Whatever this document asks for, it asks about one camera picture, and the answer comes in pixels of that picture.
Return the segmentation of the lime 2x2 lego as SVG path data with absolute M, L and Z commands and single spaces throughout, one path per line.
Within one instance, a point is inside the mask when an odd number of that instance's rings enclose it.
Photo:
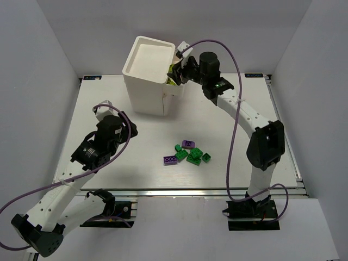
M 167 83 L 168 85 L 174 85 L 174 86 L 176 86 L 176 83 L 175 83 L 171 78 L 168 78 L 166 83 Z

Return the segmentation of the lime curved lego brick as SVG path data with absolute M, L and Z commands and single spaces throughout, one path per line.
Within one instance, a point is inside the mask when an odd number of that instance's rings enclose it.
M 169 66 L 168 73 L 172 73 L 172 72 L 173 72 L 173 67 L 174 67 L 174 64 L 171 64 L 171 65 Z

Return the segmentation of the white top drawer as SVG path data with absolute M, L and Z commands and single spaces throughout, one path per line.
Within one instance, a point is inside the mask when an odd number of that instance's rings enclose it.
M 178 59 L 178 58 L 176 57 L 176 50 L 175 50 L 175 53 L 174 53 L 174 55 L 173 55 L 171 64 L 181 64 L 182 68 L 184 68 L 184 66 L 187 64 L 188 60 L 183 61 L 182 59 Z M 165 90 L 166 90 L 166 92 L 167 92 L 169 95 L 180 96 L 180 95 L 182 95 L 182 93 L 184 92 L 183 89 L 184 89 L 184 84 L 181 84 L 181 85 L 179 85 L 179 86 L 178 86 L 178 85 L 174 86 L 174 85 L 168 85 L 168 84 L 166 84 L 166 86 L 165 86 Z

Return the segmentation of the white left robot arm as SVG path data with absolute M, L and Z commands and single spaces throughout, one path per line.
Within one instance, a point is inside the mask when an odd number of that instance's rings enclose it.
M 72 153 L 66 169 L 58 176 L 60 184 L 48 191 L 25 214 L 16 214 L 11 224 L 20 237 L 42 257 L 52 255 L 74 228 L 89 219 L 116 219 L 115 197 L 104 189 L 88 192 L 73 209 L 66 207 L 101 166 L 110 162 L 120 144 L 138 134 L 136 125 L 124 112 L 105 116 L 96 131 L 89 133 Z

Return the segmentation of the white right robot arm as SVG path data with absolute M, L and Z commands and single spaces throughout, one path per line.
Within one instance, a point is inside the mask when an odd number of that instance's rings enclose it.
M 199 84 L 204 96 L 234 118 L 249 138 L 246 156 L 252 165 L 246 199 L 263 202 L 270 199 L 274 169 L 285 153 L 284 125 L 271 121 L 241 98 L 241 92 L 221 76 L 220 62 L 213 52 L 201 53 L 196 60 L 188 52 L 177 51 L 179 62 L 167 75 L 177 84 L 188 81 Z

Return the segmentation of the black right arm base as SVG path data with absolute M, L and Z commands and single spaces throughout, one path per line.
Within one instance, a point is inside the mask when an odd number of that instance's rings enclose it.
M 278 212 L 274 200 L 269 195 L 262 201 L 253 199 L 242 202 L 227 201 L 222 211 L 228 218 L 229 231 L 278 231 Z

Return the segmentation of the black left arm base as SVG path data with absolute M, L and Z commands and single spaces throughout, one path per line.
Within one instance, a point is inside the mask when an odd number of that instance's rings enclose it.
M 88 191 L 85 199 L 99 197 L 104 204 L 103 212 L 85 221 L 80 227 L 88 228 L 132 228 L 137 214 L 137 202 L 118 201 L 115 196 L 104 190 Z

